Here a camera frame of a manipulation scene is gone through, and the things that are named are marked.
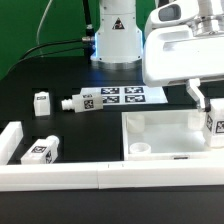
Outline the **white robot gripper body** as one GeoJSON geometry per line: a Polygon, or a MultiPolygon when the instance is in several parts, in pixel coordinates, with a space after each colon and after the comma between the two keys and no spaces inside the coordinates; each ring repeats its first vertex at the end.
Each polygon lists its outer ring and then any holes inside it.
{"type": "Polygon", "coordinates": [[[143,81],[160,87],[224,79],[224,35],[194,37],[187,25],[152,31],[145,42],[143,81]]]}

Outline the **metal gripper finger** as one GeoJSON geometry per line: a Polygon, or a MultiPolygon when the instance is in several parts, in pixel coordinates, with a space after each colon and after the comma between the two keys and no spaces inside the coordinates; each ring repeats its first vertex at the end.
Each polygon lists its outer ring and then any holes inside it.
{"type": "Polygon", "coordinates": [[[210,100],[205,98],[199,89],[200,79],[194,78],[189,79],[186,82],[186,91],[196,102],[196,108],[199,112],[209,112],[210,111],[210,100]]]}

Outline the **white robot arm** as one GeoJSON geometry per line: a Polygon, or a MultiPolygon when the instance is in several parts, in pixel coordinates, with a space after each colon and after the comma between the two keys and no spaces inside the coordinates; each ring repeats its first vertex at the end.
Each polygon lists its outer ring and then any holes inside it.
{"type": "Polygon", "coordinates": [[[142,65],[149,87],[182,85],[209,111],[202,82],[224,80],[224,0],[154,0],[145,28],[136,25],[136,0],[99,0],[100,27],[94,66],[128,69],[142,65]]]}

